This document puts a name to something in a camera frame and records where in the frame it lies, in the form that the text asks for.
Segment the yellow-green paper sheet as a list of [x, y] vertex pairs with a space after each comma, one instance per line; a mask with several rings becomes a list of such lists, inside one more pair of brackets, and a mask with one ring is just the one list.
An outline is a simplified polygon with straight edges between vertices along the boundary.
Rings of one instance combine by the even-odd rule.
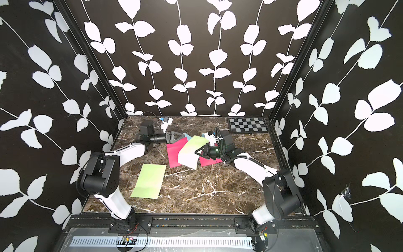
[[199, 155], [195, 154], [195, 151], [208, 142], [206, 138], [201, 136], [192, 137], [179, 151], [178, 163], [193, 170], [197, 170]]
[[143, 164], [130, 197], [157, 199], [160, 194], [165, 170], [166, 165]]

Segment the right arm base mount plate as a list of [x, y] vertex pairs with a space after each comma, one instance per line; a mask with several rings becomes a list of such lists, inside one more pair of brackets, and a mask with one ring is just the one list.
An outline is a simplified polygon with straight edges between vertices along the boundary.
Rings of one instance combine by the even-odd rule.
[[277, 230], [273, 226], [273, 222], [258, 224], [252, 216], [238, 216], [234, 218], [234, 228], [237, 234], [259, 235], [259, 234], [276, 234]]

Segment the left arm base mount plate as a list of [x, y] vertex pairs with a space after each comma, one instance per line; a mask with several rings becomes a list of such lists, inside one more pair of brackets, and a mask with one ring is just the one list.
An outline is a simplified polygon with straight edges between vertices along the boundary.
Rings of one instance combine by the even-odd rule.
[[113, 219], [108, 233], [118, 234], [118, 235], [136, 235], [146, 233], [149, 234], [151, 231], [153, 218], [146, 217], [143, 215], [138, 215], [134, 218], [129, 218], [126, 220]]

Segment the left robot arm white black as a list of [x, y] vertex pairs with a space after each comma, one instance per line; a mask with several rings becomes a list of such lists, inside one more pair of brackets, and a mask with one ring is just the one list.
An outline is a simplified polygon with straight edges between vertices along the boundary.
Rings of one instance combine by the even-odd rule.
[[135, 214], [119, 190], [120, 168], [147, 154], [155, 144], [173, 144], [185, 138], [183, 133], [167, 131], [165, 127], [162, 133], [155, 133], [150, 120], [142, 122], [139, 129], [138, 138], [128, 146], [91, 154], [85, 171], [78, 176], [80, 188], [99, 199], [117, 221], [132, 221]]

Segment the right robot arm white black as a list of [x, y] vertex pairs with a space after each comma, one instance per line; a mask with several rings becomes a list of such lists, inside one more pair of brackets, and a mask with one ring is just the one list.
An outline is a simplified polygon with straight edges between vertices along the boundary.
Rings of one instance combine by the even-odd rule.
[[253, 158], [241, 148], [237, 148], [228, 131], [216, 131], [212, 137], [215, 143], [207, 143], [195, 150], [195, 154], [230, 164], [245, 172], [263, 188], [264, 203], [251, 214], [255, 225], [280, 221], [303, 205], [299, 188], [289, 170], [276, 170]]

